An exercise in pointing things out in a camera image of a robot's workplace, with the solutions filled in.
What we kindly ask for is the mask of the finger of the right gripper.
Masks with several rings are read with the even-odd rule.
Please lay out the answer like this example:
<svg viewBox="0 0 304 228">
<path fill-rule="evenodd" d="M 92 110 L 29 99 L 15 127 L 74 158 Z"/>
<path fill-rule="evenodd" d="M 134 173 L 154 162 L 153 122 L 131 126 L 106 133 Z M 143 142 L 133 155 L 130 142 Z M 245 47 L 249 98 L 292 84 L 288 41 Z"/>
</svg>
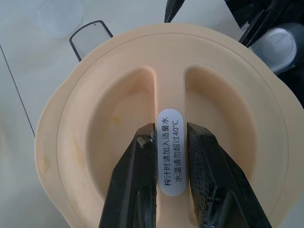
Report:
<svg viewBox="0 0 304 228">
<path fill-rule="evenodd" d="M 185 0 L 167 0 L 164 16 L 165 23 L 171 23 L 184 2 Z"/>
</svg>

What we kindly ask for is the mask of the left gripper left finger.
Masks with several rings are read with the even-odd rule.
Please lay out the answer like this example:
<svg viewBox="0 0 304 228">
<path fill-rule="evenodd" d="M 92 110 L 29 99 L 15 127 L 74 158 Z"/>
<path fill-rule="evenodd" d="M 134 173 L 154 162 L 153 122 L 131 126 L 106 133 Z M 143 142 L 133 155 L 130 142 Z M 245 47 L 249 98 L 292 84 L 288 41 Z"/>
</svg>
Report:
<svg viewBox="0 0 304 228">
<path fill-rule="evenodd" d="M 98 228 L 156 228 L 156 132 L 136 132 L 115 166 Z"/>
</svg>

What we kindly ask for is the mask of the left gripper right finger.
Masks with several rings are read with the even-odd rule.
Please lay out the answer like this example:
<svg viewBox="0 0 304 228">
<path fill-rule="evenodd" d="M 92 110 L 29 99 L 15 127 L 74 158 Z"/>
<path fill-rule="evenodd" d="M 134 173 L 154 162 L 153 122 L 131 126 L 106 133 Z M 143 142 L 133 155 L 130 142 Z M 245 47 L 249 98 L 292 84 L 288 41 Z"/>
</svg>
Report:
<svg viewBox="0 0 304 228">
<path fill-rule="evenodd" d="M 242 169 L 215 135 L 187 124 L 190 189 L 199 228 L 272 228 Z"/>
</svg>

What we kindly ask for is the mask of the yellow blender lid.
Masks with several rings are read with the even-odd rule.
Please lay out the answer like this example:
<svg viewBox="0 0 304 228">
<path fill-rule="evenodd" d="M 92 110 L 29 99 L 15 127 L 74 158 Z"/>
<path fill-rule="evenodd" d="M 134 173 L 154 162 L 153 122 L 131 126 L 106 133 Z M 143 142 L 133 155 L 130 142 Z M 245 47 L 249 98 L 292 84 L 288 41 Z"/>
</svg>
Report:
<svg viewBox="0 0 304 228">
<path fill-rule="evenodd" d="M 115 166 L 154 124 L 156 228 L 199 228 L 188 123 L 215 135 L 277 228 L 304 196 L 304 109 L 247 47 L 195 25 L 138 28 L 79 63 L 38 123 L 40 182 L 71 228 L 98 228 Z"/>
</svg>

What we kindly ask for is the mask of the clear blender jar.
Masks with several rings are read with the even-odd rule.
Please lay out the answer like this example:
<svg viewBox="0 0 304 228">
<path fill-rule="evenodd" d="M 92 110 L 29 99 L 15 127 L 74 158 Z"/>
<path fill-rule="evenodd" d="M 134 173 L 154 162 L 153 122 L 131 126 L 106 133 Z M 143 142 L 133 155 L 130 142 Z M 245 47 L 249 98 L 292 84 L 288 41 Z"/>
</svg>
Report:
<svg viewBox="0 0 304 228">
<path fill-rule="evenodd" d="M 102 20 L 90 22 L 79 28 L 70 38 L 72 47 L 79 62 L 100 44 L 113 35 Z"/>
</svg>

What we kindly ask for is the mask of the silver rounded robot leg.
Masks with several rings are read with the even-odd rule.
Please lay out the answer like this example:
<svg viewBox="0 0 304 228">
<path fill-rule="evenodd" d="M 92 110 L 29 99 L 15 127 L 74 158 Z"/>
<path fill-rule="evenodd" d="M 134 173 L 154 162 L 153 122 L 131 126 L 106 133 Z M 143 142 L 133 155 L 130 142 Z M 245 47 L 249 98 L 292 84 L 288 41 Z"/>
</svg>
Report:
<svg viewBox="0 0 304 228">
<path fill-rule="evenodd" d="M 271 28 L 254 44 L 252 51 L 278 75 L 299 60 L 304 50 L 304 25 L 286 23 Z"/>
</svg>

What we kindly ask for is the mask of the empty clear plastic cup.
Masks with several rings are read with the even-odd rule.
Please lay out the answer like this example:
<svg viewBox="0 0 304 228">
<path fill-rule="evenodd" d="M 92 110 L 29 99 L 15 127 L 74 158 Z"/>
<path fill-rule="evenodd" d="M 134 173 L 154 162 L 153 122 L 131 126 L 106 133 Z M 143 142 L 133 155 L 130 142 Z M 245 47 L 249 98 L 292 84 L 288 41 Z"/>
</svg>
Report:
<svg viewBox="0 0 304 228">
<path fill-rule="evenodd" d="M 35 12 L 35 20 L 48 35 L 63 38 L 78 27 L 83 14 L 81 0 L 42 0 Z"/>
</svg>

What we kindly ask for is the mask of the black metal table bracket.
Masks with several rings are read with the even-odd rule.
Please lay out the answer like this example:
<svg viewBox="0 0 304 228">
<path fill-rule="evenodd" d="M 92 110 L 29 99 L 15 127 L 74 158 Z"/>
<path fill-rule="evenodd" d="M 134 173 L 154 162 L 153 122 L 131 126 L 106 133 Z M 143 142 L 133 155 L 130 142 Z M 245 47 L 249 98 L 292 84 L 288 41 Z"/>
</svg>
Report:
<svg viewBox="0 0 304 228">
<path fill-rule="evenodd" d="M 239 40 L 245 47 L 250 47 L 272 26 L 283 11 L 288 0 L 272 0 L 266 10 L 259 12 L 251 21 Z"/>
</svg>

